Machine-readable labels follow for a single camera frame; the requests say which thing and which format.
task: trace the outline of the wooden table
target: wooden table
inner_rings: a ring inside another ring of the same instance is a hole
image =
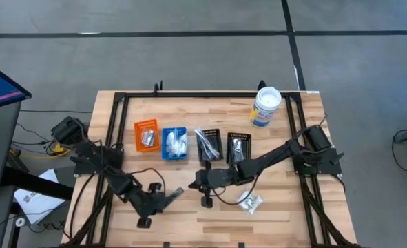
[[[92,140],[105,140],[114,93],[98,92],[89,129],[89,138]],[[307,126],[318,124],[324,117],[320,94],[301,92],[301,96]],[[167,192],[172,192],[177,187],[183,187],[185,192],[168,206],[163,214],[152,216],[150,229],[138,229],[136,223],[139,217],[132,206],[129,203],[123,204],[114,197],[107,247],[130,245],[161,247],[164,242],[170,242],[172,247],[237,247],[239,242],[244,242],[246,247],[309,247],[300,182],[293,172],[291,159],[266,169],[261,175],[253,193],[260,195],[264,203],[258,207],[254,215],[249,215],[240,206],[222,204],[216,198],[213,200],[213,208],[206,209],[200,206],[202,194],[187,189],[188,184],[195,178],[195,172],[201,169],[195,127],[220,128],[225,156],[227,132],[252,134],[252,158],[280,146],[291,138],[285,102],[280,104],[270,125],[260,129],[253,127],[249,122],[253,101],[254,99],[239,98],[131,99],[123,138],[125,149],[123,171],[132,172],[153,167],[165,178]],[[292,104],[299,129],[296,104]],[[158,119],[160,129],[187,128],[189,143],[187,160],[163,161],[160,150],[149,153],[136,151],[134,122],[151,118]],[[115,130],[118,124],[119,119],[116,119]],[[322,127],[329,135],[327,122],[324,122]],[[225,160],[214,162],[213,168],[217,167],[227,168]],[[74,200],[87,178],[88,176],[81,176],[76,181],[66,231],[70,224]],[[325,212],[345,238],[356,242],[343,187],[332,176],[319,175],[318,178]],[[147,189],[151,182],[160,182],[154,172],[137,174],[137,179],[144,185],[144,189]],[[75,231],[81,227],[92,210],[96,182],[97,176],[90,181],[81,196],[74,218]],[[222,197],[231,202],[235,201],[250,186],[251,184],[227,187]],[[319,220],[315,214],[314,216],[318,241],[321,242]],[[102,216],[99,216],[94,242],[99,240],[101,227]]]

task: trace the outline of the white paper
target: white paper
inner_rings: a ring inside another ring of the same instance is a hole
[[[59,183],[53,169],[49,169],[48,171],[39,175],[39,177],[42,179],[50,180],[55,183]],[[46,217],[48,214],[52,212],[50,211],[50,209],[58,207],[61,203],[65,201],[50,196],[43,196],[40,193],[30,192],[24,189],[18,189],[15,191],[15,199],[17,200],[18,204],[21,206],[22,210],[26,214],[30,223],[32,224],[37,223],[44,219],[44,217]]]

